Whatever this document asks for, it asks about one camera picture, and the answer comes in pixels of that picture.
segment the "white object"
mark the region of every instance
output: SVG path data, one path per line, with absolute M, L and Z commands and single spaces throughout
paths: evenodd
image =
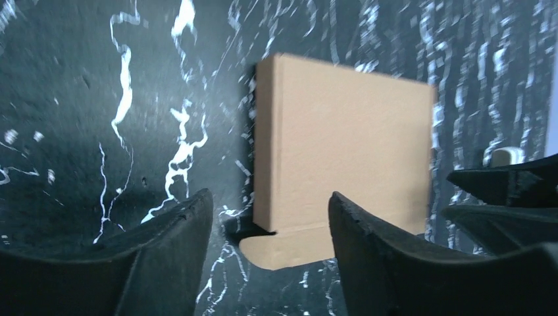
M 490 158 L 491 167 L 500 167 L 507 165 L 517 165 L 524 163 L 525 152 L 519 147 L 503 147 L 492 152 Z

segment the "black marble surface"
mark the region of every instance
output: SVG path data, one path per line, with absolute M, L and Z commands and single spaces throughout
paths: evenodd
M 215 226 L 196 315 L 346 315 L 333 259 L 270 272 L 236 246 L 258 233 L 253 75 L 269 54 L 439 87 L 433 242 L 481 251 L 436 216 L 476 203 L 444 180 L 450 170 L 505 145 L 529 160 L 544 153 L 556 1 L 3 2 L 2 246 L 71 251 L 209 188 Z

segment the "black marble backdrop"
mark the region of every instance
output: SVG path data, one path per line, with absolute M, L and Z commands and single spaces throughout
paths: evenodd
M 475 203 L 444 180 L 449 171 L 505 145 L 527 159 L 544 152 L 556 1 L 3 2 L 2 245 L 90 244 L 210 188 L 215 227 L 197 315 L 346 315 L 333 259 L 269 272 L 236 247 L 255 231 L 252 93 L 267 55 L 439 87 L 426 225 L 439 244 L 481 251 L 436 217 Z

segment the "brown cardboard box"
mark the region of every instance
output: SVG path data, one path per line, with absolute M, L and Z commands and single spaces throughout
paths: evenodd
M 328 200 L 339 191 L 409 232 L 424 232 L 435 89 L 280 54 L 256 69 L 254 223 L 241 241 L 258 267 L 334 257 Z

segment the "cardboard flap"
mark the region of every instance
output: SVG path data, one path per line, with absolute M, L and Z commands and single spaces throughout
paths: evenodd
M 327 216 L 327 207 L 323 213 Z M 413 234 L 424 232 L 426 219 L 421 212 L 384 215 L 390 223 L 415 227 Z M 335 257 L 330 228 L 328 226 L 279 232 L 274 236 L 250 237 L 240 241 L 240 251 L 256 267 L 278 270 Z

